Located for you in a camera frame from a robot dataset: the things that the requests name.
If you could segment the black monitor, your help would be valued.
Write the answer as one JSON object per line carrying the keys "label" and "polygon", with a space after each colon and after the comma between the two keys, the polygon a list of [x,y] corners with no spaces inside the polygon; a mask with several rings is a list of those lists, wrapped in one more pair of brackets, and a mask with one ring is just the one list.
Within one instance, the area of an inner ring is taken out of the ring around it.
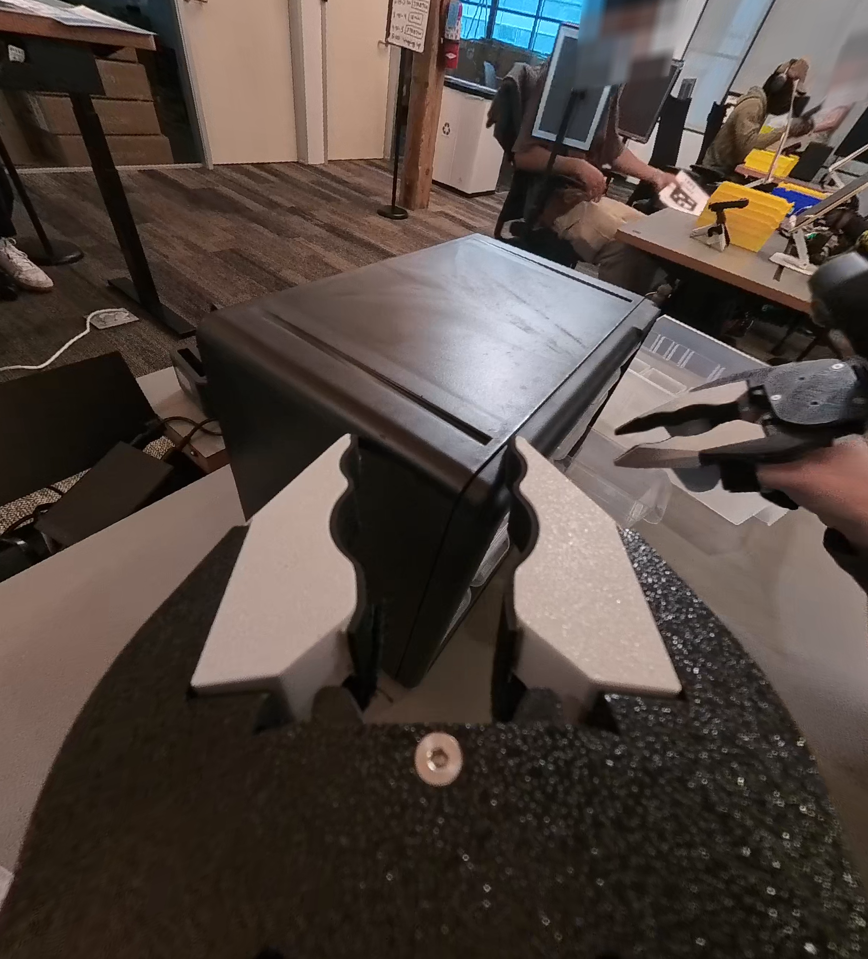
{"label": "black monitor", "polygon": [[632,64],[619,98],[617,129],[622,139],[638,143],[650,140],[683,66],[683,59],[663,55]]}

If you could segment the person's right hand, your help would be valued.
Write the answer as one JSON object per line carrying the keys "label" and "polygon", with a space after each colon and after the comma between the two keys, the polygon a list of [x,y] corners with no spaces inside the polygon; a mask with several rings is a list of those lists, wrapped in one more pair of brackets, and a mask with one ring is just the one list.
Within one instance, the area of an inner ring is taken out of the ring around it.
{"label": "person's right hand", "polygon": [[796,462],[761,464],[757,477],[767,490],[783,493],[868,552],[868,446],[849,438],[814,450]]}

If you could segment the printed tag card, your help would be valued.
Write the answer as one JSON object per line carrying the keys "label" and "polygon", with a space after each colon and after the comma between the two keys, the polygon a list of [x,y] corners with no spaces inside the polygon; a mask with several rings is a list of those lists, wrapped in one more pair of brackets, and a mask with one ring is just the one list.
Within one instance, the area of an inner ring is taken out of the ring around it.
{"label": "printed tag card", "polygon": [[657,194],[657,201],[665,208],[692,217],[699,217],[707,207],[710,195],[690,174],[679,171],[672,182]]}

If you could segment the black desk wooden top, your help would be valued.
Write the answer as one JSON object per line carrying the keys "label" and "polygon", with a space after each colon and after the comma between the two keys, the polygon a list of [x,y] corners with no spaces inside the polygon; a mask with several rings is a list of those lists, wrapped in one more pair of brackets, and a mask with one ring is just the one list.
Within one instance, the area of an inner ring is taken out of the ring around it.
{"label": "black desk wooden top", "polygon": [[[142,246],[115,159],[108,146],[94,99],[105,94],[100,60],[123,50],[154,51],[155,36],[89,6],[66,2],[0,2],[0,91],[61,94],[68,98],[87,151],[120,252],[125,278],[108,285],[130,299],[141,315],[179,338],[195,332],[193,324],[164,305]],[[60,266],[83,254],[63,253],[44,232],[20,175],[0,137],[0,162],[28,213],[40,243],[38,265]]]}

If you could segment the large clear plastic bin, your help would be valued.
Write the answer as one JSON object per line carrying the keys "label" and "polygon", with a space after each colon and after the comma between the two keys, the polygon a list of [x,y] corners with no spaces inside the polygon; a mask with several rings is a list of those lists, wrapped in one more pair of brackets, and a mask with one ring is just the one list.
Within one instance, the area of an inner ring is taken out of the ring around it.
{"label": "large clear plastic bin", "polygon": [[572,453],[567,476],[622,528],[640,522],[660,523],[676,497],[691,497],[700,504],[704,517],[718,516],[733,525],[748,521],[774,524],[785,514],[781,507],[755,493],[725,490],[716,469],[631,469],[615,463],[632,446],[667,438],[664,430],[617,437],[620,425],[686,391],[763,366],[761,360],[673,318],[657,318],[593,419],[583,444]]}

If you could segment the black flat box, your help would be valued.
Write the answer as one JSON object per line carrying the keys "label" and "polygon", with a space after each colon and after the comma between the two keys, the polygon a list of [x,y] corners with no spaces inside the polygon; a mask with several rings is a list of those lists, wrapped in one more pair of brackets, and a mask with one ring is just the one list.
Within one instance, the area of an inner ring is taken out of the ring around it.
{"label": "black flat box", "polygon": [[119,442],[34,522],[49,545],[69,547],[145,508],[173,467]]}

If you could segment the whiteboard sign on stand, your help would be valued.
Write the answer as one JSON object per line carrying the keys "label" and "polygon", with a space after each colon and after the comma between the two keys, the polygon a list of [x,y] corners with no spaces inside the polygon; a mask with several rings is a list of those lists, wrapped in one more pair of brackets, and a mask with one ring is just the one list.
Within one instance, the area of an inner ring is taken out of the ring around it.
{"label": "whiteboard sign on stand", "polygon": [[398,201],[401,184],[402,140],[407,122],[413,60],[415,54],[421,53],[426,45],[428,13],[428,1],[391,1],[389,3],[385,40],[388,46],[398,50],[398,75],[391,140],[391,198],[387,204],[378,209],[378,215],[392,222],[402,222],[408,218],[408,211],[400,206]]}

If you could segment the wooden post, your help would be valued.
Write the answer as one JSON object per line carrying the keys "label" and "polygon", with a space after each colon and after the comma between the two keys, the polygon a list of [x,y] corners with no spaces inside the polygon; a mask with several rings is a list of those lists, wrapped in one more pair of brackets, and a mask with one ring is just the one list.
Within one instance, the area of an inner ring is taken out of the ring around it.
{"label": "wooden post", "polygon": [[431,196],[444,83],[442,32],[449,5],[429,3],[425,47],[412,58],[401,195],[401,206],[409,212],[427,209]]}

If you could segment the black flat panel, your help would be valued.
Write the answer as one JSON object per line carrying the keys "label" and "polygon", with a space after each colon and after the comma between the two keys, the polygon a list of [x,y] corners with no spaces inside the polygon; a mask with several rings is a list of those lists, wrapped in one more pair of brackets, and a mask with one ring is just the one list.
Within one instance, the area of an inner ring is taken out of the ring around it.
{"label": "black flat panel", "polygon": [[155,420],[119,353],[0,383],[0,507],[92,468]]}

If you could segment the black drawer cabinet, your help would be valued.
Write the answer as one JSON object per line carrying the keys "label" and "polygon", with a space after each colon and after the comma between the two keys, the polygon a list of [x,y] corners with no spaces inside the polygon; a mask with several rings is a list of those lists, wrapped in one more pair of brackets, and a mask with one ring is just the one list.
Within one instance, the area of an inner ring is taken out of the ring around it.
{"label": "black drawer cabinet", "polygon": [[415,687],[510,496],[504,451],[550,455],[595,411],[659,309],[471,235],[230,306],[197,345],[253,518],[344,435],[380,664]]}

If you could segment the grey table wooden edge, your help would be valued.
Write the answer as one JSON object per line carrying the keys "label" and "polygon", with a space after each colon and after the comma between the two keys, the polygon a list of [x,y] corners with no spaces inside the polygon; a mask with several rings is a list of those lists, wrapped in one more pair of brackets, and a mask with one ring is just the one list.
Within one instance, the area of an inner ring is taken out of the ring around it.
{"label": "grey table wooden edge", "polygon": [[718,251],[692,239],[693,229],[692,218],[676,210],[664,209],[644,219],[626,222],[618,229],[615,238],[667,263],[693,270],[804,315],[810,314],[812,302],[807,277],[793,270],[779,270],[771,261],[773,254],[786,247],[780,234],[772,234],[757,253],[736,244]]}

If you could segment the white recycling bin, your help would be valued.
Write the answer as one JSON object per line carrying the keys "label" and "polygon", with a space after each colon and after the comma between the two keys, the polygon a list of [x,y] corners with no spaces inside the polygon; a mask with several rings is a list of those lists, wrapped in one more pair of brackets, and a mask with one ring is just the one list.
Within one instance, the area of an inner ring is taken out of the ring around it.
{"label": "white recycling bin", "polygon": [[444,85],[432,179],[466,196],[493,194],[504,152],[487,126],[492,91]]}

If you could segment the stack of cardboard boxes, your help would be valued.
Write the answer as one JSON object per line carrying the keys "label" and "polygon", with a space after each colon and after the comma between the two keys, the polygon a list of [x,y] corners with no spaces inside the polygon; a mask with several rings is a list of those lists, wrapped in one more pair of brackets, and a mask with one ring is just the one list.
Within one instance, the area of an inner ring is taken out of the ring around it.
{"label": "stack of cardboard boxes", "polygon": [[[96,64],[104,95],[94,110],[118,167],[172,164],[148,73],[136,52],[122,50]],[[68,95],[0,90],[0,136],[18,167],[89,167]]]}

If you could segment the blue-lit window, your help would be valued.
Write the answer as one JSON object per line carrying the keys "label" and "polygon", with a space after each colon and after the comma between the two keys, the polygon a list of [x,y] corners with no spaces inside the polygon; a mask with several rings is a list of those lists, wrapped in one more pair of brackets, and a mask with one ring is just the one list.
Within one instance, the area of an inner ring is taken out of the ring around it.
{"label": "blue-lit window", "polygon": [[461,38],[550,54],[560,25],[578,26],[582,10],[582,1],[463,1]]}

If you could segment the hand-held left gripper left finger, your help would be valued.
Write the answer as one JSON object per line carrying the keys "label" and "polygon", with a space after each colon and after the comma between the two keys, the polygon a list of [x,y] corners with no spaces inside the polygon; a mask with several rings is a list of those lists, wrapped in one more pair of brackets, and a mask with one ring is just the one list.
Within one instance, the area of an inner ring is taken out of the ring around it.
{"label": "hand-held left gripper left finger", "polygon": [[249,521],[190,679],[194,694],[265,693],[276,716],[305,720],[316,694],[351,674],[356,567],[332,533],[351,445],[339,438]]}

